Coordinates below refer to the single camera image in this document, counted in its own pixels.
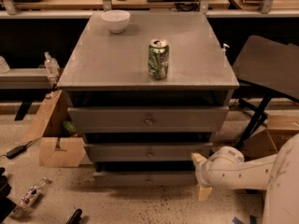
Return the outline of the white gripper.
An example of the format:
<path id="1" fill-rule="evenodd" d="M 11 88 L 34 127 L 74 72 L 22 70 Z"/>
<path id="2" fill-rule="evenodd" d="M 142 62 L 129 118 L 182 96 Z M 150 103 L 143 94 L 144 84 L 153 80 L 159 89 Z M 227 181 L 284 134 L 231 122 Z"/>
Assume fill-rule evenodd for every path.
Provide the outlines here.
<path id="1" fill-rule="evenodd" d="M 243 154 L 234 147 L 221 147 L 206 159 L 199 153 L 192 154 L 195 177 L 198 182 L 198 201 L 205 202 L 212 188 L 244 189 L 241 167 Z"/>

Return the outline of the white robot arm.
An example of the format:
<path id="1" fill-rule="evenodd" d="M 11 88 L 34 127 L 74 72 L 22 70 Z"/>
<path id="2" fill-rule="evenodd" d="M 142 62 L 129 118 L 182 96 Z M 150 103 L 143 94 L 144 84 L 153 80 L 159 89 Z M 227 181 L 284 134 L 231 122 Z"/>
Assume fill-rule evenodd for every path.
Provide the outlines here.
<path id="1" fill-rule="evenodd" d="M 266 192 L 263 224 L 299 224 L 299 135 L 277 154 L 245 161 L 234 147 L 221 147 L 209 158 L 192 154 L 203 202 L 214 188 L 259 189 Z"/>

